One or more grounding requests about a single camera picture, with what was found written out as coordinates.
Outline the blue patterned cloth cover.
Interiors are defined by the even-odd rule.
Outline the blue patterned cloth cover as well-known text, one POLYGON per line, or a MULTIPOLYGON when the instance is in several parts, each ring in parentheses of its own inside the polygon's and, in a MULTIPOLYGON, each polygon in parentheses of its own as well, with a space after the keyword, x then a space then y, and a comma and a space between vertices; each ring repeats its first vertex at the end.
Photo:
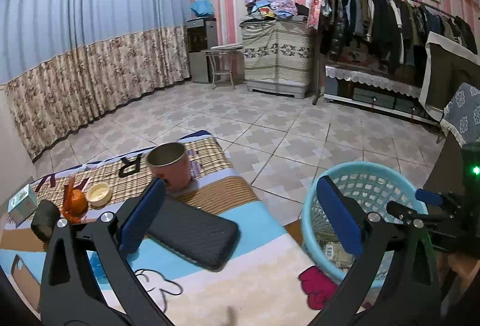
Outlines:
POLYGON ((480 135, 480 91, 463 82, 448 105, 440 121, 446 136, 452 134, 460 147, 478 142, 480 135))

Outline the pink metal cup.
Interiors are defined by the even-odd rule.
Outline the pink metal cup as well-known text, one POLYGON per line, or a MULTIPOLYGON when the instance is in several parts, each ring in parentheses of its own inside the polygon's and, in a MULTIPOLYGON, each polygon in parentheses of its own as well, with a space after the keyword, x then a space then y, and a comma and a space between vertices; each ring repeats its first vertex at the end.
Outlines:
POLYGON ((191 182, 191 163, 182 143, 159 145, 147 154, 145 161, 153 176, 160 178, 169 191, 181 191, 191 182))

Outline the black roll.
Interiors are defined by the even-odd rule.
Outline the black roll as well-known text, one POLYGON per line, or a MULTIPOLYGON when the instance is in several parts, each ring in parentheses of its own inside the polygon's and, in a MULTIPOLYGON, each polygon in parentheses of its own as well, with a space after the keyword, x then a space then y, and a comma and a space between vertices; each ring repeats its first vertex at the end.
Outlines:
POLYGON ((43 243, 48 243, 55 226, 60 219, 58 207, 49 200, 41 200, 30 225, 36 237, 43 243))

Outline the small teal box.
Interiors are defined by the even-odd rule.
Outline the small teal box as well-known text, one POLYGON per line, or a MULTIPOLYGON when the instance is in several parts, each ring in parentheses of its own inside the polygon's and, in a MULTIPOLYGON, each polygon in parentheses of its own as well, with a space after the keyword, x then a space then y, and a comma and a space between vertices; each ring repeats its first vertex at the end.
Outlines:
POLYGON ((37 209, 37 196, 32 185, 27 184, 10 198, 7 212, 10 218, 15 222, 16 226, 19 226, 37 209))

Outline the light blue plastic basket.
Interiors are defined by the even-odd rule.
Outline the light blue plastic basket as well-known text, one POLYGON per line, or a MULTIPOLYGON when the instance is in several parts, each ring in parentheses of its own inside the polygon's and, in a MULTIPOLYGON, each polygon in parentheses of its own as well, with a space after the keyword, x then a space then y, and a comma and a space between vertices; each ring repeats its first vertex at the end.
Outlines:
MULTIPOLYGON (((356 200, 365 212, 377 212, 386 222, 399 220, 386 211, 390 201, 403 204, 420 214, 427 214, 424 202, 416 200, 416 187, 398 172, 378 163, 348 162, 323 172, 346 197, 356 200)), ((339 240, 317 199, 317 184, 307 192, 301 216, 303 248, 327 277, 339 284, 352 266, 354 258, 339 266, 326 246, 337 247, 339 240)))

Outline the small yellow bowl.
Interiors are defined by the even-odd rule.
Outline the small yellow bowl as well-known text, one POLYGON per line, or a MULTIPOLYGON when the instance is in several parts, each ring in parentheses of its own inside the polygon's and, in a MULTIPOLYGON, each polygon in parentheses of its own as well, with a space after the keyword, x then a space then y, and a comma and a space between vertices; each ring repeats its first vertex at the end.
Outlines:
POLYGON ((105 183, 97 183, 92 185, 86 193, 86 199, 94 208, 101 208, 112 198, 112 190, 110 186, 105 183))

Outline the clothes rack with dark garments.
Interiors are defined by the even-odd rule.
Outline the clothes rack with dark garments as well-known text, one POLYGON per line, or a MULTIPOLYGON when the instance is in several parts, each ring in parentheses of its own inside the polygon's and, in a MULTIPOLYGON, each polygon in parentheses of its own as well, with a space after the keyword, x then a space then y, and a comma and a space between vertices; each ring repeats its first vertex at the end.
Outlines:
POLYGON ((376 68, 418 85, 426 66, 427 38, 439 34, 473 54, 470 25, 410 0, 320 0, 320 54, 334 62, 376 68))

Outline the black rectangular case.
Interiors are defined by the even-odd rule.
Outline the black rectangular case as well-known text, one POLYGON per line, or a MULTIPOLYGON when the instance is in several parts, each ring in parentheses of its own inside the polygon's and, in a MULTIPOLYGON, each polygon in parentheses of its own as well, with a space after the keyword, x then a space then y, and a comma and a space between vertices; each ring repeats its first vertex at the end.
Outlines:
POLYGON ((168 197, 147 236, 181 258, 212 272, 221 270, 239 243, 239 226, 168 197))

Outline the cloth covered cabinet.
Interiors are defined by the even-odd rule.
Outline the cloth covered cabinet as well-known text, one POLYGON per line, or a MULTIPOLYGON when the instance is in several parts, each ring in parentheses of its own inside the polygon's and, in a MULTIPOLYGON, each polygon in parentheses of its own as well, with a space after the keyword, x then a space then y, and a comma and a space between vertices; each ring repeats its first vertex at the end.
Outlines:
POLYGON ((303 99, 311 85, 313 39, 304 21, 241 23, 247 90, 303 99))

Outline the pile of folded clothes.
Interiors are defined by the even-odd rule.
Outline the pile of folded clothes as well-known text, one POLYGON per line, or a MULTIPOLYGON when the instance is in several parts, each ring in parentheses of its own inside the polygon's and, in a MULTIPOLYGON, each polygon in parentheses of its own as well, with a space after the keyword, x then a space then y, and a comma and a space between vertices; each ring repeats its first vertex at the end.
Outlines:
POLYGON ((245 0, 247 18, 262 20, 288 20, 298 15, 292 0, 245 0))

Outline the blue and floral curtain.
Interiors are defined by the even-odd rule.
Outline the blue and floral curtain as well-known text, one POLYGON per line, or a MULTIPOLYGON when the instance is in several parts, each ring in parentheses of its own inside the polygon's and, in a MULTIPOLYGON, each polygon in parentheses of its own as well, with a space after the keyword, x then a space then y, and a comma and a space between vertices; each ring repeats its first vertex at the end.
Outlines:
POLYGON ((189 15, 189 0, 1 0, 1 83, 29 157, 188 80, 189 15))

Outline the low tv stand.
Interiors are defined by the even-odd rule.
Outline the low tv stand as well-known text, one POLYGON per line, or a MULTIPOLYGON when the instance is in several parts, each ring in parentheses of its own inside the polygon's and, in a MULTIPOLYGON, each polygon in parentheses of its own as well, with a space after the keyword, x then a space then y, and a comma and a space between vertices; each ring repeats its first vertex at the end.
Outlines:
POLYGON ((422 107, 419 87, 365 68, 327 64, 320 92, 326 101, 345 103, 420 124, 439 124, 422 107))

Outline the white label paper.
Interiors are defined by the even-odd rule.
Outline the white label paper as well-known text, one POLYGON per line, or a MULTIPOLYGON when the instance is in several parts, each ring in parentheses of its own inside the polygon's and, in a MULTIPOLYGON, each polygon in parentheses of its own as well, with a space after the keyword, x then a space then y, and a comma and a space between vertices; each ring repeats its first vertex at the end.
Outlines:
POLYGON ((337 243, 327 243, 324 247, 325 257, 333 260, 337 257, 337 243))

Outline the water dispenser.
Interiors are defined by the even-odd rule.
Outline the water dispenser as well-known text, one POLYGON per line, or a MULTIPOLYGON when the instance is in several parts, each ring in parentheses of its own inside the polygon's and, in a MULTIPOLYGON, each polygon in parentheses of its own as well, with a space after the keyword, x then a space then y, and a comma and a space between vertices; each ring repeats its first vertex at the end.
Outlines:
POLYGON ((191 80, 195 83, 212 82, 210 63, 205 51, 218 44, 216 18, 198 17, 186 22, 188 56, 191 80))

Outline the blue bag potted plant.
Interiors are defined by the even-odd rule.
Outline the blue bag potted plant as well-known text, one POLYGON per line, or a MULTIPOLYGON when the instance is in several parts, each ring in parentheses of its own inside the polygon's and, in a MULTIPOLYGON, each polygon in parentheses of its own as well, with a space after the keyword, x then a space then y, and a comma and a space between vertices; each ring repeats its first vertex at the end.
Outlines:
POLYGON ((190 5, 190 9, 196 18, 215 16, 214 7, 210 0, 194 0, 190 5))

